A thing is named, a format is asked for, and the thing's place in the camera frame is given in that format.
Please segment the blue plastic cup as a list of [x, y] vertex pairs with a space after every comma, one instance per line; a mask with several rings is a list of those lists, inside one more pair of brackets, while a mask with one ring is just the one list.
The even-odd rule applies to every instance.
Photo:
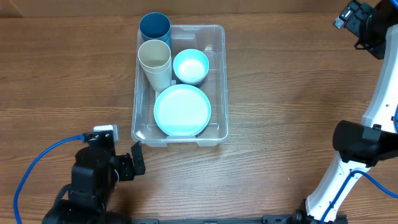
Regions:
[[171, 22], [166, 15], [151, 12], [141, 19], [139, 30], [144, 40], [157, 39], [166, 42], [171, 36]]
[[172, 52], [172, 36], [170, 35], [165, 43], [169, 46], [170, 51]]

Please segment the cream plastic cup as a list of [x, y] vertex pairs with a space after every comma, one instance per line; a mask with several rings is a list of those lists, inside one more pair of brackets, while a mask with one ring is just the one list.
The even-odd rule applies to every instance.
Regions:
[[157, 92], [164, 91], [172, 84], [172, 66], [170, 63], [164, 67], [145, 68], [144, 72], [151, 87]]
[[159, 73], [168, 68], [172, 56], [170, 47], [161, 40], [148, 40], [138, 50], [137, 57], [141, 66], [153, 73]]

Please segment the pink plastic bowl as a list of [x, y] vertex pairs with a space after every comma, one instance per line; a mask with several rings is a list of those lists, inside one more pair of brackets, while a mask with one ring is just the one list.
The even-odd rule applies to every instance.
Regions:
[[201, 85], [205, 79], [198, 79], [198, 80], [182, 80], [180, 79], [180, 83], [184, 83], [187, 85]]

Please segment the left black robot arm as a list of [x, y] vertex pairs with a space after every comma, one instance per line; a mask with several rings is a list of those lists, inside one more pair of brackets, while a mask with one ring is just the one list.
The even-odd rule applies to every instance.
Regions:
[[108, 212], [107, 204], [119, 182], [131, 181], [146, 172], [140, 142], [131, 153], [116, 155], [114, 133], [97, 131], [82, 134], [88, 146], [75, 155], [72, 182], [62, 187], [44, 224], [126, 224], [125, 215]]

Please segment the light blue plastic bowl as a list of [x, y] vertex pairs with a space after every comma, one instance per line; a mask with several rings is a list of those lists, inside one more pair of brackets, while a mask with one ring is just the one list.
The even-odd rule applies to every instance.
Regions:
[[180, 80], [204, 79], [210, 69], [208, 57], [197, 49], [186, 49], [179, 52], [173, 61], [173, 70]]

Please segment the grey plastic bowl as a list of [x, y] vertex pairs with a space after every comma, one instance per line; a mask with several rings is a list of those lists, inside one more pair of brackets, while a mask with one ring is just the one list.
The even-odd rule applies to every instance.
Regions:
[[196, 87], [201, 87], [203, 84], [204, 84], [204, 81], [201, 81], [201, 82], [196, 82], [196, 83], [189, 83], [189, 82], [184, 82], [183, 84], [187, 84], [187, 85], [193, 85], [193, 86], [196, 86]]

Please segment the clear plastic storage bin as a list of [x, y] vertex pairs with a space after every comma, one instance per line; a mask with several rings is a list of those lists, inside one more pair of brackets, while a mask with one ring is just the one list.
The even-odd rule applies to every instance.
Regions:
[[169, 143], [195, 142], [200, 147], [215, 147], [229, 138], [229, 105], [224, 28], [212, 25], [172, 25], [172, 56], [185, 49], [202, 51], [210, 62], [205, 79], [197, 85], [211, 105], [206, 128], [196, 136], [168, 136], [156, 125], [154, 104], [158, 93], [151, 87], [140, 62], [136, 61], [131, 137], [149, 147]]

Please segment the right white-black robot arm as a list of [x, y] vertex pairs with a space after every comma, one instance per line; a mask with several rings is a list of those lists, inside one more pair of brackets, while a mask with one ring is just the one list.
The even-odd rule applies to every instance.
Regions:
[[397, 1], [381, 0], [374, 7], [350, 1], [333, 25], [353, 33], [358, 38], [355, 49], [368, 51], [383, 64], [361, 122], [337, 124], [333, 160], [315, 191], [290, 216], [290, 223], [347, 223], [337, 211], [361, 177], [397, 197], [368, 174], [379, 161], [397, 157]]

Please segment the light blue plastic plate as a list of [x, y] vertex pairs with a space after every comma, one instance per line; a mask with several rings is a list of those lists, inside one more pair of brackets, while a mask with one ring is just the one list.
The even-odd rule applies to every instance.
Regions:
[[155, 122], [168, 136], [196, 136], [207, 127], [210, 118], [209, 98], [193, 85], [173, 85], [155, 100]]

